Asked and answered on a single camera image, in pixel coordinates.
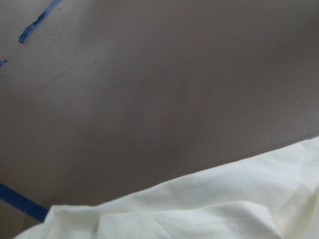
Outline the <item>frayed blue tape strip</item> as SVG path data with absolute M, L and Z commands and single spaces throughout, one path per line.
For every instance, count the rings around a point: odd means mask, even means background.
M 52 12 L 52 10 L 60 3 L 60 0 L 53 0 L 48 7 L 42 12 L 37 19 L 27 26 L 22 34 L 20 35 L 18 41 L 20 44 L 23 44 L 27 38 L 32 34 L 32 32 L 43 22 L 43 20 Z

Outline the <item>cream long-sleeve cat shirt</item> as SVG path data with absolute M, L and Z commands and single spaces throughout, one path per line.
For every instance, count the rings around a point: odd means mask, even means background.
M 316 239 L 319 140 L 160 183 L 98 206 L 53 206 L 21 239 Z

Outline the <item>blue tape under shirt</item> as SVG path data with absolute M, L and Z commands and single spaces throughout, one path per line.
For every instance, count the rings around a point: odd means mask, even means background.
M 44 222 L 48 214 L 46 208 L 4 184 L 0 184 L 0 199 L 39 222 Z

